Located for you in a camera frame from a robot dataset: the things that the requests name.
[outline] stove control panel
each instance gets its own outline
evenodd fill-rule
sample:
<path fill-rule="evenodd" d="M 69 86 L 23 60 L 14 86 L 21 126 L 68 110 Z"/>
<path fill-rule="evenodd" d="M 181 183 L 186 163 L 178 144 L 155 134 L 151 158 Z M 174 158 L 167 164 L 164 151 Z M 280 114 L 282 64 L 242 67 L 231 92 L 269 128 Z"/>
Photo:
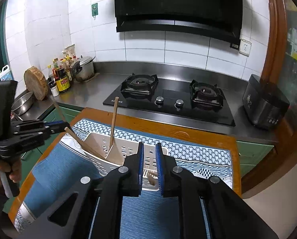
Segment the stove control panel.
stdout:
<path fill-rule="evenodd" d="M 155 104 L 161 108 L 164 103 L 164 98 L 162 96 L 156 97 Z"/>
<path fill-rule="evenodd" d="M 176 104 L 174 106 L 177 109 L 181 109 L 183 107 L 183 105 L 184 105 L 184 101 L 179 99 L 179 100 L 176 101 Z"/>

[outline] metal bowl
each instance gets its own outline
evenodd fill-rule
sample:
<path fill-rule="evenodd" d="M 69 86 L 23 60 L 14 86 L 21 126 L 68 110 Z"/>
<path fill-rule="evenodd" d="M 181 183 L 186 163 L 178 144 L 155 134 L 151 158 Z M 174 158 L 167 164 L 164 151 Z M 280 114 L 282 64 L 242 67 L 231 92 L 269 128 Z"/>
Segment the metal bowl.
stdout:
<path fill-rule="evenodd" d="M 20 99 L 14 102 L 14 104 L 11 107 L 11 110 L 17 115 L 22 115 L 23 113 L 25 113 L 28 109 L 30 109 L 30 107 L 33 104 L 32 95 L 32 92 L 28 92 L 22 97 L 20 97 Z"/>

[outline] electrical outlet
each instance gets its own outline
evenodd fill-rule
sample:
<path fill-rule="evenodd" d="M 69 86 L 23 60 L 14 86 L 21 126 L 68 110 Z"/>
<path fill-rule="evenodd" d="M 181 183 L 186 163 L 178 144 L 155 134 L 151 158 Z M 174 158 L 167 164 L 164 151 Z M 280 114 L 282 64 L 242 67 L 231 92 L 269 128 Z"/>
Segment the electrical outlet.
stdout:
<path fill-rule="evenodd" d="M 239 53 L 249 56 L 251 49 L 251 42 L 245 39 L 240 40 Z"/>

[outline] stove knob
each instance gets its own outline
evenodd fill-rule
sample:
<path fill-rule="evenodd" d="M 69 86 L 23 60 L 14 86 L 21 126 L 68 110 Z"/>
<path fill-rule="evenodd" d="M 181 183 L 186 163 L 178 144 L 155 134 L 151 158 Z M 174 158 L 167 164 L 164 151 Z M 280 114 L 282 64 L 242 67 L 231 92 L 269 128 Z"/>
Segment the stove knob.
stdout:
<path fill-rule="evenodd" d="M 155 101 L 156 105 L 162 105 L 163 102 L 164 102 L 164 98 L 162 96 L 156 97 L 156 101 Z"/>
<path fill-rule="evenodd" d="M 178 109 L 181 109 L 183 105 L 184 105 L 184 101 L 179 99 L 176 101 L 175 107 Z"/>

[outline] wooden door frame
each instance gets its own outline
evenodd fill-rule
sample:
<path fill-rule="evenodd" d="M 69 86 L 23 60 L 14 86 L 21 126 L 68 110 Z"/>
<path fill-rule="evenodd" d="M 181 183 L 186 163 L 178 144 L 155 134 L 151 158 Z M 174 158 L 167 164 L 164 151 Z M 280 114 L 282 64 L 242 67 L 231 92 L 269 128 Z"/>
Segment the wooden door frame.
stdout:
<path fill-rule="evenodd" d="M 284 0 L 269 0 L 270 35 L 261 81 L 277 83 L 286 51 L 287 14 Z M 297 164 L 297 128 L 293 130 L 285 118 L 275 129 L 279 143 L 259 164 L 241 179 L 242 197 L 263 191 Z"/>

